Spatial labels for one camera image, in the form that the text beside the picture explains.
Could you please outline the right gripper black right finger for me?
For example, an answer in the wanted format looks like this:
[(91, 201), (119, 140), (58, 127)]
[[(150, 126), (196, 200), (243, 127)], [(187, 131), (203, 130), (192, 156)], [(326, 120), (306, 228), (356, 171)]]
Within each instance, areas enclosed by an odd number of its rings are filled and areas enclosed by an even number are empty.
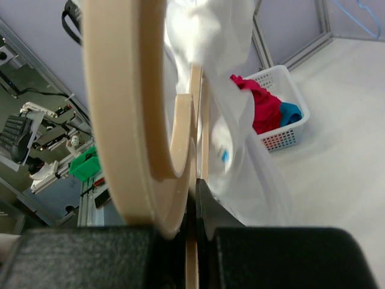
[(196, 182), (200, 288), (377, 288), (351, 234), (331, 227), (248, 227)]

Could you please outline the blue t shirt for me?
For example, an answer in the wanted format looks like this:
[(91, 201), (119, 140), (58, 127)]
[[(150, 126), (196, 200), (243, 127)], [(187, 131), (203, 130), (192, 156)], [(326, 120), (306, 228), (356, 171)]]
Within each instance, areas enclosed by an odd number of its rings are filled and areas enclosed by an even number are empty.
[(280, 106), (280, 127), (300, 121), (303, 117), (301, 110), (294, 104), (282, 102)]

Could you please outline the beige wooden hanger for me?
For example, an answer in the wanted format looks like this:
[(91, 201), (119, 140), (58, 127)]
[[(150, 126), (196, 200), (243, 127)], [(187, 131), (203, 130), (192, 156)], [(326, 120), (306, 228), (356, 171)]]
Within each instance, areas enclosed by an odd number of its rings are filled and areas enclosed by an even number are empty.
[(188, 219), (185, 285), (199, 287), (195, 210), (199, 93), (175, 99), (167, 131), (163, 95), (164, 1), (85, 1), (82, 8), (88, 104), (102, 170), (128, 225), (166, 239)]

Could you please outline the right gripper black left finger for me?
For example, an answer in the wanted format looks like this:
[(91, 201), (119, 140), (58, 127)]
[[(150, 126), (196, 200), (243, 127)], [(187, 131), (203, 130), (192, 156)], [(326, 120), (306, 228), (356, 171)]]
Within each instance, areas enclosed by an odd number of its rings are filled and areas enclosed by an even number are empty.
[(152, 226), (27, 231), (1, 267), (1, 288), (185, 288), (184, 252)]

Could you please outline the magenta t shirt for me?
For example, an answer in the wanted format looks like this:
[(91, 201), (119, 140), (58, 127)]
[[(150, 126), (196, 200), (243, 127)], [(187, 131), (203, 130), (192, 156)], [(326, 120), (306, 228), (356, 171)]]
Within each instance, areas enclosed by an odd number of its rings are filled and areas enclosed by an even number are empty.
[(241, 76), (231, 75), (230, 79), (242, 91), (250, 92), (254, 99), (253, 129), (257, 134), (263, 134), (280, 128), (282, 113), (280, 111), (281, 100), (272, 95), (253, 79), (245, 79)]

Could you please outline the white t shirt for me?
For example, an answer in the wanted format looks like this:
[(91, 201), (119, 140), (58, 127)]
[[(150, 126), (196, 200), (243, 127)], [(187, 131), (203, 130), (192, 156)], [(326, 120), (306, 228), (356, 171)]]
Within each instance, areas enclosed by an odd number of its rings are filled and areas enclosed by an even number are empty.
[(202, 68), (209, 90), (208, 151), (198, 173), (214, 198), (247, 226), (288, 226), (291, 197), (253, 129), (254, 100), (228, 76), (249, 55), (254, 1), (168, 1), (164, 45), (177, 67), (176, 91), (186, 93), (191, 68)]

